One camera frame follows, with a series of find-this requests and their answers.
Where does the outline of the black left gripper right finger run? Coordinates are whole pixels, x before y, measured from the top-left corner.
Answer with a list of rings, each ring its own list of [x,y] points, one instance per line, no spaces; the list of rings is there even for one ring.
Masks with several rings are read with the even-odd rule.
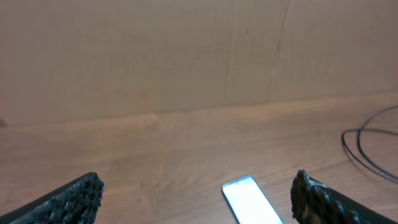
[[[292,216],[299,224],[397,224],[299,170],[290,190]]]

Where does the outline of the Samsung Galaxy smartphone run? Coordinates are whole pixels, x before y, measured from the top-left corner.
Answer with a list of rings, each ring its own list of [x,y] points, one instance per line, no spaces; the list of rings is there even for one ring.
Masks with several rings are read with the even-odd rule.
[[[283,224],[253,176],[225,183],[221,192],[238,224]]]

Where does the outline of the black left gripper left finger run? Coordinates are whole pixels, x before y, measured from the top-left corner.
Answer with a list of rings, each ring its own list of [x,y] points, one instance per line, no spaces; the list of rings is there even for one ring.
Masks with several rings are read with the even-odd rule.
[[[103,199],[104,182],[95,172],[1,216],[1,223],[93,224]]]

